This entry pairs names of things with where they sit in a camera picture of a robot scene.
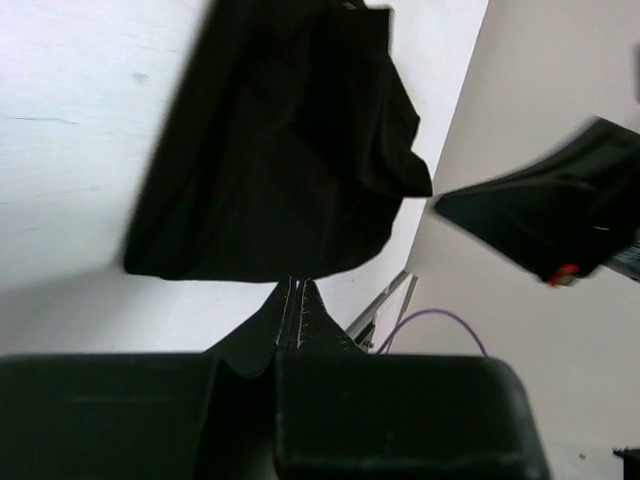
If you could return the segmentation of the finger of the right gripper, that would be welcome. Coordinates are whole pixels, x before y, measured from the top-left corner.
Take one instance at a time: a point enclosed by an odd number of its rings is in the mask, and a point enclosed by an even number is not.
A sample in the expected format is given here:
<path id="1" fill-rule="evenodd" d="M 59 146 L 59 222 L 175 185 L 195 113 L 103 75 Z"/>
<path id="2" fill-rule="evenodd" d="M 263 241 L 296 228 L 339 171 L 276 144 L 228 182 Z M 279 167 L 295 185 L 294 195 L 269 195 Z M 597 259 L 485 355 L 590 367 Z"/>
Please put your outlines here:
<path id="1" fill-rule="evenodd" d="M 552 286 L 639 279 L 639 134 L 596 117 L 549 156 L 450 191 L 435 213 Z"/>

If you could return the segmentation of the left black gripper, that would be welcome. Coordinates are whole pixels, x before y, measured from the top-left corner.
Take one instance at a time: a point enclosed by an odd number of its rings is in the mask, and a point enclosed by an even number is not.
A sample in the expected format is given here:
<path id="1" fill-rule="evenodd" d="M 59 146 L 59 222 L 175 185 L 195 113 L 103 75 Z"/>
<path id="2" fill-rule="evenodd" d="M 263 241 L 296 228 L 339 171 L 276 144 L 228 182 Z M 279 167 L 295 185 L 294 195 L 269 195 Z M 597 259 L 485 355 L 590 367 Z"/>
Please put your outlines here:
<path id="1" fill-rule="evenodd" d="M 549 477 L 505 363 L 363 354 L 313 280 L 296 289 L 300 353 L 275 356 L 294 294 L 280 281 L 204 354 L 3 359 L 2 477 Z"/>

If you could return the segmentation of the black skirt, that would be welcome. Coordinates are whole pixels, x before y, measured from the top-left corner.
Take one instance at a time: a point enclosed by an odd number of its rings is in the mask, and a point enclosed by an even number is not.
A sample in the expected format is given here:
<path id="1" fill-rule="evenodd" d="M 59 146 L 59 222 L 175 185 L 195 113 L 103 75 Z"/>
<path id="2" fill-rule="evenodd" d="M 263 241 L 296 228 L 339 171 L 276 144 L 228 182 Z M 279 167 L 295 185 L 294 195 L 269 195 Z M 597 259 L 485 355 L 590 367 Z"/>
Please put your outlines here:
<path id="1" fill-rule="evenodd" d="M 359 267 L 432 181 L 361 1 L 217 1 L 151 160 L 123 267 L 172 281 L 279 282 Z"/>

